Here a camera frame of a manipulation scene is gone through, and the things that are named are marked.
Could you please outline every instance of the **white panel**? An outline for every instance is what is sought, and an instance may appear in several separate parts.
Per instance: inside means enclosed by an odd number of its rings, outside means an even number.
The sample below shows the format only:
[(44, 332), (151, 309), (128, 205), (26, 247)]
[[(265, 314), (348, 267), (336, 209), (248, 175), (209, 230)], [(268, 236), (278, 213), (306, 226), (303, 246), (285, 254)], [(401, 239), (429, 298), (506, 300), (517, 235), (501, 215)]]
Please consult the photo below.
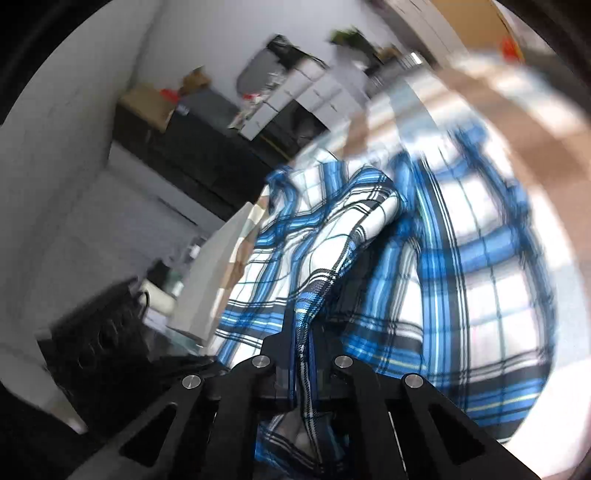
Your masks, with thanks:
[(277, 112), (275, 110), (266, 103), (263, 103), (252, 118), (242, 127), (240, 133), (247, 139), (252, 140), (276, 114)]
[(361, 106), (345, 90), (342, 90), (334, 98), (331, 98), (329, 105), (332, 105), (341, 118), (347, 118), (361, 110)]
[(343, 117), (329, 103), (325, 103), (314, 112), (314, 116), (320, 120), (329, 130), (336, 127)]
[(282, 110), (285, 105), (291, 102), (299, 94), (308, 88), (312, 81), (302, 72), (293, 70), (287, 80), (275, 91), (266, 102), (275, 110)]
[(324, 68), (312, 59), (301, 61), (296, 68), (312, 81), (318, 80), (324, 75)]

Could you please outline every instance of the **plaid shirt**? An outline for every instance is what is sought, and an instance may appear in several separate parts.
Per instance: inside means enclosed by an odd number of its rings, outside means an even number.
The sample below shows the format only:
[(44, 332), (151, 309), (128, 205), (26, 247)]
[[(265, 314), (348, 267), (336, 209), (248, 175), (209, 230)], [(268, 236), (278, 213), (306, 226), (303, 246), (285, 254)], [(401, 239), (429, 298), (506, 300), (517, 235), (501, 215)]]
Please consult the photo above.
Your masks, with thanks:
[(527, 196), (481, 118), (427, 113), (426, 77), (269, 176), (235, 250), (248, 261), (220, 292), (210, 353), (229, 366), (294, 313), (300, 407), (262, 424), (256, 447), (291, 475), (343, 471), (346, 451), (313, 408), (313, 320), (378, 373), (421, 373), (499, 440), (547, 379), (553, 297)]

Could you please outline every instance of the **white wall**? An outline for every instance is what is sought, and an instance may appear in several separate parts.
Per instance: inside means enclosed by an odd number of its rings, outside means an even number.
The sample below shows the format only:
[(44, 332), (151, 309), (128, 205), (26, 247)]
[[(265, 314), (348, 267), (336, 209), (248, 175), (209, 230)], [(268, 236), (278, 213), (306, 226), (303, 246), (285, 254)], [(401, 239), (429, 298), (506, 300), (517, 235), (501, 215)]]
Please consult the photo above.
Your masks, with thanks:
[(40, 360), (24, 299), (68, 212), (106, 164), (115, 101), (160, 4), (103, 7), (51, 54), (0, 127), (0, 378), (37, 404), (48, 391), (35, 378), (43, 372), (24, 374), (34, 365), (27, 356)]
[(24, 309), (38, 330), (114, 282), (145, 274), (200, 230), (110, 169), (87, 189), (39, 264)]
[(213, 87), (239, 103), (236, 77), (273, 34), (282, 34), (327, 63), (331, 30), (355, 26), (372, 43), (399, 42), (363, 0), (168, 1), (139, 65), (138, 80), (177, 88), (184, 75), (205, 65)]

